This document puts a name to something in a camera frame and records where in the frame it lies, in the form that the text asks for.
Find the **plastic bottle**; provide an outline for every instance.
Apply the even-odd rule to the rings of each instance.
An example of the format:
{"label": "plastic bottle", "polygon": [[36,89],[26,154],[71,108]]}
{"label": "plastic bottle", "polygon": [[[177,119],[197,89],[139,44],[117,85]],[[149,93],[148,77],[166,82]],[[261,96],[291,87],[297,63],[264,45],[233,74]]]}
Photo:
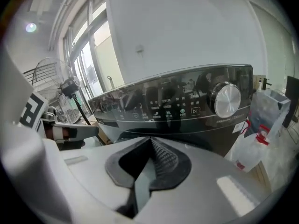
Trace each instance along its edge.
{"label": "plastic bottle", "polygon": [[232,162],[236,167],[244,172],[249,172],[266,155],[267,152],[267,134],[269,128],[260,125],[258,132],[247,136],[234,149],[232,153]]}
{"label": "plastic bottle", "polygon": [[243,128],[238,136],[238,138],[236,139],[234,145],[231,147],[231,149],[229,150],[229,152],[225,155],[225,159],[228,160],[228,161],[233,161],[234,160],[234,153],[235,153],[235,150],[238,149],[238,146],[239,145],[242,145],[245,137],[245,133],[247,131],[247,129],[251,126],[251,123],[250,121],[248,120],[248,117],[247,119],[245,120],[245,123],[243,125]]}
{"label": "plastic bottle", "polygon": [[259,82],[258,82],[258,90],[261,91],[262,90],[262,79],[260,78]]}

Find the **button icon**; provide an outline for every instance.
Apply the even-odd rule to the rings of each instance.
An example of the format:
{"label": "button icon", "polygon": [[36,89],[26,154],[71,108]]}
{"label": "button icon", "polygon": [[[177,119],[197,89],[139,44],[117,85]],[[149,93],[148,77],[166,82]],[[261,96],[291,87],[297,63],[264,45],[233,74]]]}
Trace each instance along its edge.
{"label": "button icon", "polygon": [[148,119],[148,118],[149,118],[147,113],[142,113],[142,117],[143,117],[144,119]]}
{"label": "button icon", "polygon": [[153,118],[155,118],[155,119],[160,119],[161,116],[159,115],[159,112],[156,112],[156,113],[153,115]]}
{"label": "button icon", "polygon": [[169,110],[166,111],[166,117],[167,118],[172,118],[172,114],[171,114],[171,112]]}
{"label": "button icon", "polygon": [[191,115],[199,115],[200,107],[191,108]]}

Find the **white wall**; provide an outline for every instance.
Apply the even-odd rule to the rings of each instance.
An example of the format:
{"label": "white wall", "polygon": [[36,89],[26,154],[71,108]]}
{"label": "white wall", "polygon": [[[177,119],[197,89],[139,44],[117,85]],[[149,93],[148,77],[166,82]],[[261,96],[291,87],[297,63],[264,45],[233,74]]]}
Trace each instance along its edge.
{"label": "white wall", "polygon": [[[295,45],[295,50],[296,50],[293,66],[295,67],[295,77],[299,78],[299,48],[298,48],[299,47],[298,46],[299,39],[298,39],[298,34],[297,34],[294,26],[292,25],[289,17],[287,16],[286,12],[280,5],[280,3],[277,0],[246,0],[246,1],[248,3],[250,2],[250,3],[256,4],[259,7],[263,8],[263,10],[265,10],[267,13],[269,13],[271,16],[273,16],[277,20],[277,22],[284,27],[286,32],[288,32],[289,35],[292,37],[292,39],[294,40],[294,45]],[[291,54],[283,54],[283,55],[285,57],[287,57],[287,56],[290,56]],[[290,70],[292,70],[292,72],[287,71],[286,75],[293,76],[293,69],[290,69]],[[270,76],[271,75],[270,73],[271,73],[271,71],[267,72],[267,76]]]}
{"label": "white wall", "polygon": [[48,51],[51,27],[37,23],[35,32],[26,32],[26,25],[36,22],[36,14],[26,8],[21,7],[16,13],[4,40],[8,54],[21,72],[35,68],[46,57],[57,56],[55,51]]}
{"label": "white wall", "polygon": [[125,83],[212,63],[248,63],[254,74],[267,72],[261,29],[245,0],[106,1]]}
{"label": "white wall", "polygon": [[252,4],[263,30],[267,48],[267,78],[271,89],[283,91],[286,77],[294,76],[294,53],[290,33],[272,15]]}
{"label": "white wall", "polygon": [[99,46],[97,46],[96,52],[98,56],[101,75],[107,90],[112,89],[107,76],[110,76],[112,78],[115,87],[123,85],[124,82],[121,76],[121,71],[118,67],[111,37],[108,37]]}

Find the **washing machine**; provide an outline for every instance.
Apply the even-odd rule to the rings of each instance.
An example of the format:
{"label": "washing machine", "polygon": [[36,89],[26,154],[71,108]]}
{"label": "washing machine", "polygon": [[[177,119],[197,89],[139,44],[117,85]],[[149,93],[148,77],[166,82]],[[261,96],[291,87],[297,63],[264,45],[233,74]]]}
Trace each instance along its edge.
{"label": "washing machine", "polygon": [[225,156],[249,113],[252,87],[251,65],[206,65],[119,87],[89,105],[112,142],[155,136]]}

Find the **electric fan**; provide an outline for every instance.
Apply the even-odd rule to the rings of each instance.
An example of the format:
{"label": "electric fan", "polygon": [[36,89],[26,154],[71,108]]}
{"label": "electric fan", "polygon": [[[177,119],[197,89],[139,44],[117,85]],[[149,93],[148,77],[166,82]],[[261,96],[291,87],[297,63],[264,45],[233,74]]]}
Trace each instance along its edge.
{"label": "electric fan", "polygon": [[63,61],[54,57],[41,60],[34,70],[32,85],[35,92],[48,100],[49,106],[56,108],[59,122],[73,124],[80,119],[76,101],[83,106],[82,100],[80,96],[76,96],[79,100],[72,99],[73,92],[68,91],[69,85],[74,85],[73,91],[78,90],[80,82]]}

